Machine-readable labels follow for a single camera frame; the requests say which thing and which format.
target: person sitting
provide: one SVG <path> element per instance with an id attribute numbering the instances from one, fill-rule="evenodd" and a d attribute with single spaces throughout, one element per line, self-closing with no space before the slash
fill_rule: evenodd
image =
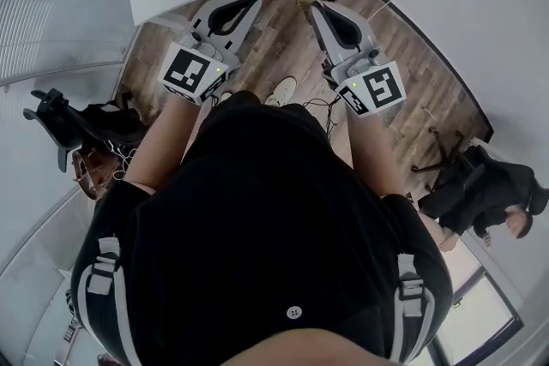
<path id="1" fill-rule="evenodd" d="M 521 189 L 505 171 L 488 167 L 468 190 L 463 191 L 462 182 L 455 178 L 418 204 L 427 230 L 438 247 L 449 252 L 470 227 L 488 249 L 492 239 L 487 229 L 494 225 L 505 223 L 514 238 L 525 237 L 534 221 L 523 199 Z"/>

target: window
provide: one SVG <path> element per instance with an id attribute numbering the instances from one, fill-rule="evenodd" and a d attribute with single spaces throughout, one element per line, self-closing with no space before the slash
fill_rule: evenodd
<path id="1" fill-rule="evenodd" d="M 410 364 L 474 366 L 506 343 L 522 322 L 462 241 L 443 257 L 454 286 L 454 305 L 437 337 Z"/>

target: hardwood floor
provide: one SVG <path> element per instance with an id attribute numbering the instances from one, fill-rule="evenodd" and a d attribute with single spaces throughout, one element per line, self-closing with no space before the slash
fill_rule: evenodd
<path id="1" fill-rule="evenodd" d="M 174 11 L 190 19 L 207 0 L 197 1 Z M 368 18 L 383 3 L 380 0 L 340 0 L 341 4 Z M 395 12 L 380 11 L 371 26 L 389 58 L 401 72 L 407 99 L 381 114 L 388 127 L 390 146 L 401 167 L 407 191 L 414 198 L 425 193 L 425 183 L 432 183 L 436 173 L 414 175 L 411 165 L 429 165 L 438 161 L 438 151 L 429 127 L 436 127 L 450 147 L 454 133 L 460 130 L 467 138 L 484 138 L 486 125 L 474 102 L 460 82 L 427 43 Z M 156 81 L 168 45 L 176 34 L 167 28 L 148 23 L 130 56 L 119 92 L 130 90 L 143 119 L 151 123 L 162 108 L 166 92 Z M 331 102 L 335 98 L 321 77 L 323 53 L 311 26 L 293 0 L 263 0 L 262 11 L 241 47 L 238 57 L 242 67 L 216 92 L 250 90 L 265 100 L 275 86 L 287 76 L 294 76 L 298 89 L 292 102 L 303 104 L 312 98 Z M 199 121 L 211 105 L 203 106 Z M 310 106 L 310 112 L 324 126 L 326 106 Z M 337 154 L 351 164 L 345 106 L 338 102 L 332 120 L 337 123 L 331 143 Z"/>

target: forearm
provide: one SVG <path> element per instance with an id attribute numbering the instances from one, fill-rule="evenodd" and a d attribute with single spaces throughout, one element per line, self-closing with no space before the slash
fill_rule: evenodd
<path id="1" fill-rule="evenodd" d="M 401 175 L 377 115 L 357 117 L 347 108 L 353 168 L 377 195 L 404 195 Z"/>
<path id="2" fill-rule="evenodd" d="M 153 190 L 166 183 L 181 163 L 199 111 L 199 106 L 170 94 L 137 148 L 124 180 Z"/>

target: hand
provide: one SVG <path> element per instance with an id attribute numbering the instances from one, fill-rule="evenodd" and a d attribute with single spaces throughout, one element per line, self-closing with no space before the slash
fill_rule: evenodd
<path id="1" fill-rule="evenodd" d="M 492 250 L 492 236 L 489 232 L 487 232 L 483 237 L 482 241 L 484 241 L 484 245 L 488 250 Z"/>
<path id="2" fill-rule="evenodd" d="M 442 241 L 438 245 L 438 248 L 442 252 L 451 252 L 457 245 L 457 242 L 460 240 L 460 236 L 452 230 L 448 229 L 448 227 L 444 227 L 443 231 L 445 238 L 444 241 Z"/>

